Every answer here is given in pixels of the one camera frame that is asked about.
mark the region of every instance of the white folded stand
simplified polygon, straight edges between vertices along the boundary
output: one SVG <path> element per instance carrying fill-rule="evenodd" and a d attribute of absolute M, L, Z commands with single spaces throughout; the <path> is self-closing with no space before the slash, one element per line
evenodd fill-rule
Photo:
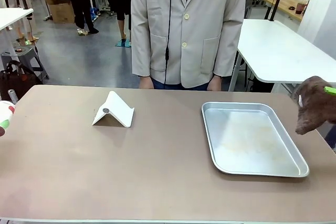
<path fill-rule="evenodd" d="M 130 108 L 114 91 L 107 96 L 106 102 L 99 108 L 92 125 L 95 125 L 105 115 L 110 114 L 124 127 L 129 128 L 132 124 L 134 108 Z"/>

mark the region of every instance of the black shoe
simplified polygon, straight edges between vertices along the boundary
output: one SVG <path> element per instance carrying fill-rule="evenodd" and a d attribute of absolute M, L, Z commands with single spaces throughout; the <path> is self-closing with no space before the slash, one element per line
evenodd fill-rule
<path fill-rule="evenodd" d="M 97 34 L 97 33 L 99 33 L 99 31 L 95 28 L 89 30 L 89 34 Z"/>

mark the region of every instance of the silver can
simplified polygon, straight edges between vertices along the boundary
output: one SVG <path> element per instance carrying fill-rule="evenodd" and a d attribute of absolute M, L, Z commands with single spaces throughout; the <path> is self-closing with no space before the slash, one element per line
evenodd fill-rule
<path fill-rule="evenodd" d="M 12 100 L 12 103 L 15 105 L 19 101 L 19 99 L 18 99 L 14 89 L 10 89 L 8 91 L 8 94 L 9 94 L 10 99 Z"/>

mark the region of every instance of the gray stool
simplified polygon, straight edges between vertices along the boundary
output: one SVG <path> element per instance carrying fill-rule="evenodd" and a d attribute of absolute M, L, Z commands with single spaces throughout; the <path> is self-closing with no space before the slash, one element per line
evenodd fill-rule
<path fill-rule="evenodd" d="M 31 71 L 34 72 L 40 72 L 40 75 L 37 75 L 38 78 L 40 78 L 41 80 L 43 80 L 43 78 L 45 77 L 46 79 L 49 79 L 49 76 L 45 70 L 45 68 L 43 67 L 41 61 L 39 60 L 39 58 L 37 57 L 35 50 L 32 47 L 15 47 L 14 49 L 22 49 L 22 52 L 17 52 L 17 57 L 19 58 L 20 62 L 26 66 L 27 68 L 29 68 Z M 33 67 L 31 64 L 31 60 L 35 59 L 38 67 Z M 4 69 L 7 68 L 8 63 L 12 60 L 12 57 L 10 56 L 10 54 L 8 52 L 3 52 L 1 54 L 1 60 L 2 60 L 2 64 L 4 66 Z"/>

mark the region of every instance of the green tag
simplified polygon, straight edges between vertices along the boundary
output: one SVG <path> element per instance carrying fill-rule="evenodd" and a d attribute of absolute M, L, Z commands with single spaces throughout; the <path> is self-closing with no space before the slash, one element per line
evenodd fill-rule
<path fill-rule="evenodd" d="M 327 94 L 332 94 L 332 95 L 336 95 L 336 89 L 331 88 L 331 87 L 324 87 L 324 91 Z"/>

